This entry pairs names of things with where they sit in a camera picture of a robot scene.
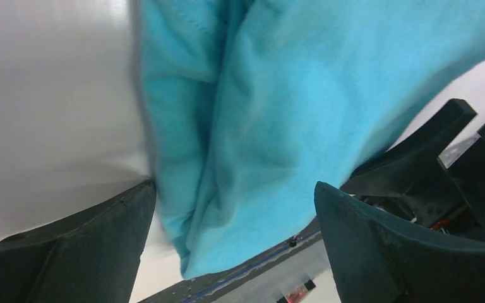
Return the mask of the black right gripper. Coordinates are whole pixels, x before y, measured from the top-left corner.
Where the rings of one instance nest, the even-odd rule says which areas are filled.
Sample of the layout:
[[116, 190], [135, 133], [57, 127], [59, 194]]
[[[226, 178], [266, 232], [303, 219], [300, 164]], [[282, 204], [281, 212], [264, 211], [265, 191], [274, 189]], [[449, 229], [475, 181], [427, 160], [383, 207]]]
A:
[[447, 101], [409, 137], [359, 166], [340, 189], [416, 225], [485, 242], [485, 125], [449, 167], [438, 160], [431, 170], [476, 115], [465, 100]]

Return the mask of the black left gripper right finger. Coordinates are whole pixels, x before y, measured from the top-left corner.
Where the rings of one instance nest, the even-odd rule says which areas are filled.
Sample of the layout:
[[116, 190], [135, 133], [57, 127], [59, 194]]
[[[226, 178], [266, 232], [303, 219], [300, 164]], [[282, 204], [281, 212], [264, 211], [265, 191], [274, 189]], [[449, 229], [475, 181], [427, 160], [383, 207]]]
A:
[[342, 302], [485, 302], [485, 242], [418, 226], [324, 182], [314, 203]]

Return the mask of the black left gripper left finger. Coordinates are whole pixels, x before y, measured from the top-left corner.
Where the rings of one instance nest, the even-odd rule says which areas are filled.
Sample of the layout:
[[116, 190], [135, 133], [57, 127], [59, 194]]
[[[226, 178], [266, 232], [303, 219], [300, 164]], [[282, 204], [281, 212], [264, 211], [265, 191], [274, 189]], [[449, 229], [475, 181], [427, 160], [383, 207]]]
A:
[[156, 199], [144, 181], [0, 241], [0, 302], [128, 302]]

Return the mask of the turquoise polo shirt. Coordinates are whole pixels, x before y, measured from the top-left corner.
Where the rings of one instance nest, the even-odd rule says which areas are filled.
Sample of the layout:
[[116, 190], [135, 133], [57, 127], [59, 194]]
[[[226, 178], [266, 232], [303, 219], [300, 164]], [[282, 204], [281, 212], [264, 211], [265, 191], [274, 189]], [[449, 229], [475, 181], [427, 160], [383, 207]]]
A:
[[485, 60], [485, 1], [142, 1], [159, 217], [187, 280], [304, 229]]

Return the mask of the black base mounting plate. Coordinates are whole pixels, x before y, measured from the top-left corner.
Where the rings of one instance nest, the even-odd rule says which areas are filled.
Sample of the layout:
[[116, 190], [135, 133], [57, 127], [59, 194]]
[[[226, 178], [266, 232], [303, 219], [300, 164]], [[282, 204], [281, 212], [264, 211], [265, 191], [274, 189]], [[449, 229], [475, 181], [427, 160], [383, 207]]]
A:
[[298, 233], [271, 249], [220, 273], [183, 280], [153, 294], [143, 302], [213, 302], [246, 282], [295, 256], [321, 239], [316, 218]]

